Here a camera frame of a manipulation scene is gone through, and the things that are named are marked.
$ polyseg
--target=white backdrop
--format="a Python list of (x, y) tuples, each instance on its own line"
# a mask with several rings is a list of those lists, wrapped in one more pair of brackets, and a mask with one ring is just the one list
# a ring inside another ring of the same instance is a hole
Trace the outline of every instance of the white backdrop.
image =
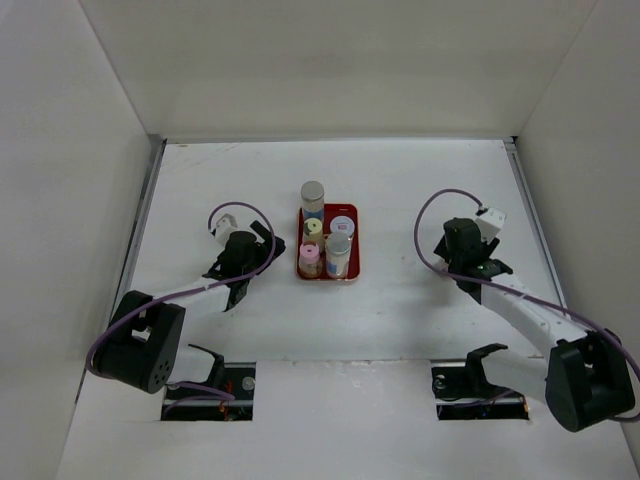
[(53, 478), (149, 142), (75, 0), (0, 2), (0, 477)]
[(516, 135), (595, 0), (81, 0), (147, 131)]
[[(637, 1), (598, 2), (518, 142), (569, 301), (636, 358), (639, 18)], [(637, 464), (640, 425), (625, 431)]]

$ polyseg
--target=rectangular opening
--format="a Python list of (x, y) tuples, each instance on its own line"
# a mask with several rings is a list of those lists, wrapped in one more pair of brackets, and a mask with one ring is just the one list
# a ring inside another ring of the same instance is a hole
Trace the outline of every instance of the rectangular opening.
[(509, 403), (477, 405), (473, 402), (473, 406), (439, 404), (436, 413), (438, 420), (529, 420), (527, 405), (521, 398)]
[(188, 388), (165, 390), (162, 421), (243, 422), (253, 420), (253, 397), (256, 386), (255, 363), (228, 363), (216, 387), (235, 396), (235, 400), (209, 399), (202, 392)]
[(500, 386), (479, 386), (464, 365), (462, 360), (432, 362), (438, 420), (529, 420), (524, 396)]

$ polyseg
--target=white lid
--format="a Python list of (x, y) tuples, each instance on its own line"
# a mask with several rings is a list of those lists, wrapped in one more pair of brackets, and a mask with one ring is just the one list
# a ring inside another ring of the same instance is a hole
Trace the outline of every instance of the white lid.
[(329, 224), (329, 230), (331, 231), (331, 233), (336, 233), (336, 232), (346, 233), (347, 236), (351, 238), (351, 236), (356, 231), (356, 224), (349, 217), (345, 217), (344, 215), (341, 215), (331, 220), (331, 223)]

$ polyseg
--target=red tray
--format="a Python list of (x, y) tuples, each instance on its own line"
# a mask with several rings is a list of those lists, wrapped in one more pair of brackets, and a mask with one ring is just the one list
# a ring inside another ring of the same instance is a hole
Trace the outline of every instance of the red tray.
[(302, 209), (298, 212), (298, 244), (296, 246), (296, 273), (301, 280), (304, 281), (333, 281), (333, 282), (348, 282), (350, 280), (355, 280), (360, 275), (360, 225), (358, 225), (358, 209), (351, 205), (350, 203), (325, 203), (324, 204), (324, 224), (323, 230), (325, 239), (327, 235), (331, 233), (329, 231), (329, 225), (331, 224), (331, 220), (340, 215), (344, 215), (345, 217), (349, 217), (356, 224), (356, 231), (353, 234), (353, 239), (351, 240), (351, 256), (349, 257), (349, 271), (347, 272), (346, 278), (331, 278), (327, 275), (326, 266), (327, 266), (327, 258), (326, 255), (322, 254), (322, 261), (324, 263), (324, 269), (322, 274), (317, 278), (305, 278), (300, 274), (300, 269), (298, 268), (298, 257), (300, 255), (300, 245), (302, 245), (302, 227), (304, 221), (302, 219)]

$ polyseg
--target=bottle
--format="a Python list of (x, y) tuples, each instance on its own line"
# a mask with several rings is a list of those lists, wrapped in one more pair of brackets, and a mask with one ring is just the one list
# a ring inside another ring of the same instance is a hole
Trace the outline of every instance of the bottle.
[(320, 182), (306, 182), (300, 189), (302, 218), (317, 218), (324, 222), (324, 187)]
[(346, 233), (329, 235), (325, 245), (327, 250), (327, 275), (331, 278), (345, 278), (349, 273), (351, 242)]
[(331, 233), (346, 233), (349, 240), (351, 240), (353, 238), (353, 234), (356, 232), (356, 224), (349, 217), (340, 215), (331, 220), (331, 223), (329, 224), (329, 231)]
[(318, 245), (320, 253), (324, 252), (324, 234), (322, 222), (317, 218), (307, 218), (302, 227), (302, 241), (313, 242)]
[(322, 274), (322, 267), (318, 245), (313, 242), (306, 242), (300, 245), (300, 255), (298, 257), (300, 275), (304, 278), (318, 278)]

